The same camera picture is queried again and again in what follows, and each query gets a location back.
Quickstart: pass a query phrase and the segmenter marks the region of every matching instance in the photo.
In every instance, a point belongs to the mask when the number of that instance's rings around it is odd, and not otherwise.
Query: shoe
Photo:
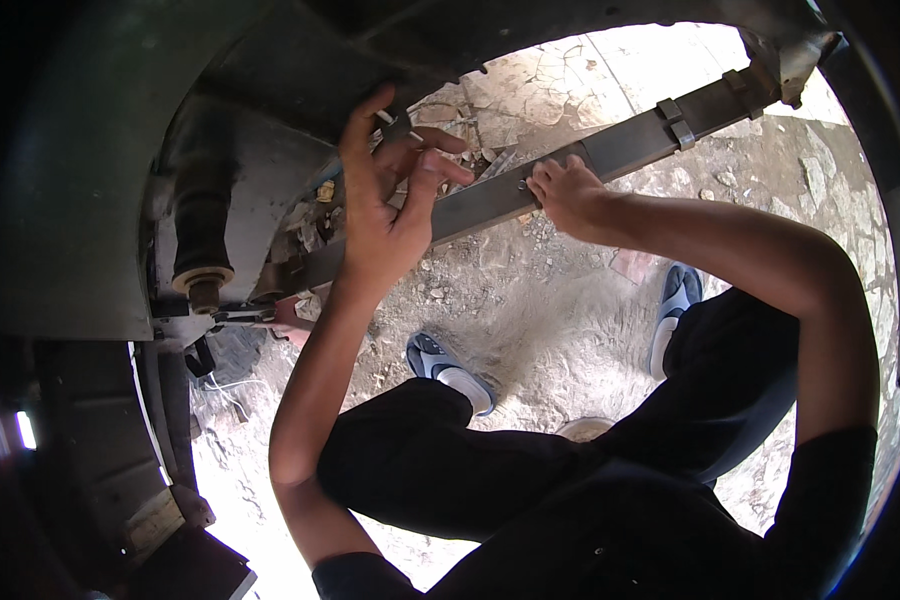
[[[697,270],[682,262],[674,261],[663,279],[660,294],[660,308],[656,312],[656,328],[649,346],[647,371],[657,381],[663,381],[663,354],[667,351],[670,338],[677,323],[690,306],[704,299],[704,284]]]
[[[409,336],[407,364],[415,376],[426,379],[437,379],[447,369],[453,369],[453,377],[449,379],[444,377],[447,380],[442,382],[467,396],[474,406],[487,404],[485,397],[476,397],[483,395],[481,390],[485,392],[489,396],[489,408],[477,413],[477,417],[485,417],[496,408],[497,394],[493,392],[490,384],[467,370],[445,345],[426,331],[417,331]]]

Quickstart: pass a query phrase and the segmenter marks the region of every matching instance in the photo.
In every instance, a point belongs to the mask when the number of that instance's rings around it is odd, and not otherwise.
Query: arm
[[[380,554],[350,512],[326,497],[317,462],[347,393],[353,363],[373,311],[430,245],[437,187],[469,184],[473,174],[407,138],[371,155],[374,114],[394,98],[385,86],[361,104],[340,139],[347,198],[346,248],[327,305],[293,368],[270,432],[269,472],[277,504],[300,554],[313,569],[351,552]],[[466,143],[420,127],[425,147],[461,152]],[[400,211],[386,204],[407,178]]]
[[[537,163],[527,183],[558,230],[686,262],[798,318],[798,445],[876,424],[870,313],[850,259],[826,234],[735,204],[615,194],[573,155],[566,168]]]

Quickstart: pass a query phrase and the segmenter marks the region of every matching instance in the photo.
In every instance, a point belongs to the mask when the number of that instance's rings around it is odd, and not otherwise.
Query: black pants
[[[612,457],[712,486],[793,405],[798,336],[795,318],[735,288],[694,304],[667,346],[667,380],[587,443],[469,430],[463,394],[410,379],[339,416],[319,481],[379,522],[476,542]]]

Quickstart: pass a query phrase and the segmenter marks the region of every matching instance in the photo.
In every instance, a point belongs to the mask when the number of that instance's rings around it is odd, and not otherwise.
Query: black sleeve
[[[787,488],[764,535],[768,567],[790,598],[822,597],[847,563],[867,509],[876,430],[845,429],[793,451]]]
[[[423,595],[386,558],[372,552],[327,558],[316,565],[312,578],[321,600],[404,600]]]

